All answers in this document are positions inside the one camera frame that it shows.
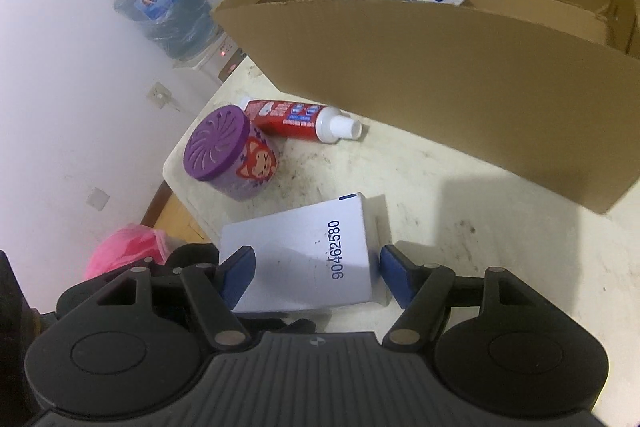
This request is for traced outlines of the white paper box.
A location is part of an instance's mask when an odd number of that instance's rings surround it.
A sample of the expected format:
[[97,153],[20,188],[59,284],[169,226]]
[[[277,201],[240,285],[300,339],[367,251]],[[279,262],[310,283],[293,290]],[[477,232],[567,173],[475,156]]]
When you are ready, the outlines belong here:
[[242,246],[254,249],[256,270],[236,313],[324,311],[387,301],[378,275],[375,215],[359,193],[225,225],[221,259]]

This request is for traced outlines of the white wall plate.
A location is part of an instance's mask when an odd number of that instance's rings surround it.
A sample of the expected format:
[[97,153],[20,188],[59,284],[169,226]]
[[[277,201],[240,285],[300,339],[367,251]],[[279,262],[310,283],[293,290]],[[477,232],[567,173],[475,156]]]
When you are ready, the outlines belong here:
[[110,195],[95,187],[87,198],[87,205],[96,211],[102,211],[110,200]]

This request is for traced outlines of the white wall socket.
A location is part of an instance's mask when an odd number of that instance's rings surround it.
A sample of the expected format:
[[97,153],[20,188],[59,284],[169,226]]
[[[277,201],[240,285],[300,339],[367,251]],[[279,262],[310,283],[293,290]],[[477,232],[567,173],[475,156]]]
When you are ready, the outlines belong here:
[[162,109],[172,102],[171,92],[160,82],[153,84],[146,98],[157,108]]

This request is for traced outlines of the pink plastic bag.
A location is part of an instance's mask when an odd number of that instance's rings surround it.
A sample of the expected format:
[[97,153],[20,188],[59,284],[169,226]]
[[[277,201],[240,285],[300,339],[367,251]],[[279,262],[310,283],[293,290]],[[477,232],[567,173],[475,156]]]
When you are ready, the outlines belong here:
[[163,265],[171,253],[164,231],[130,223],[99,243],[84,273],[84,280],[130,265],[150,257]]

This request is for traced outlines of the red toothpaste tube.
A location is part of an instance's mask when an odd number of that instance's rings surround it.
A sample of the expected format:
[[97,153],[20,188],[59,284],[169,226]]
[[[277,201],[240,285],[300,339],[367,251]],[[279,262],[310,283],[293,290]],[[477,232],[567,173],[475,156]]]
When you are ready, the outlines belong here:
[[332,106],[243,98],[240,107],[260,130],[282,138],[335,144],[358,141],[363,132],[359,120]]

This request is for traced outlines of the white water dispenser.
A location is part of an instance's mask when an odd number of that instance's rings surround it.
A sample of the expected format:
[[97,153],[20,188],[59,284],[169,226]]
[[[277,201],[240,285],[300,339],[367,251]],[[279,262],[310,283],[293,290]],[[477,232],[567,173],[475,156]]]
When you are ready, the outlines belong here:
[[243,62],[244,51],[223,32],[216,41],[189,60],[175,61],[182,75],[197,75],[221,86]]

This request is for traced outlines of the brown cardboard box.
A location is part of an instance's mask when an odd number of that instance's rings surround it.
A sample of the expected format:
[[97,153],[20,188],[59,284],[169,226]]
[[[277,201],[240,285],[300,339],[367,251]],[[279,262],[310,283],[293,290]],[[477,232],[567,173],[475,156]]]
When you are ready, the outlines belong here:
[[224,0],[282,91],[461,150],[594,212],[639,178],[639,0]]

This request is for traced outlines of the purple air freshener jar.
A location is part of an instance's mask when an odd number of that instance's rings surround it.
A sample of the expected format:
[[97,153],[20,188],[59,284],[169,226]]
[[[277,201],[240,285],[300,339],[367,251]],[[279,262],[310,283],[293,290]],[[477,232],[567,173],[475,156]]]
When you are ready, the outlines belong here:
[[193,130],[182,156],[194,180],[243,202],[258,195],[279,167],[277,150],[236,105],[216,108]]

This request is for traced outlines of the blue water jug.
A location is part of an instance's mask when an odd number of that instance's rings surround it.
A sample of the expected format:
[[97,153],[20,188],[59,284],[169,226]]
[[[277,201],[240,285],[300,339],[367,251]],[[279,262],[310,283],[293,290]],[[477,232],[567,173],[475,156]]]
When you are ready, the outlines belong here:
[[113,0],[113,8],[174,61],[191,60],[222,33],[206,0]]

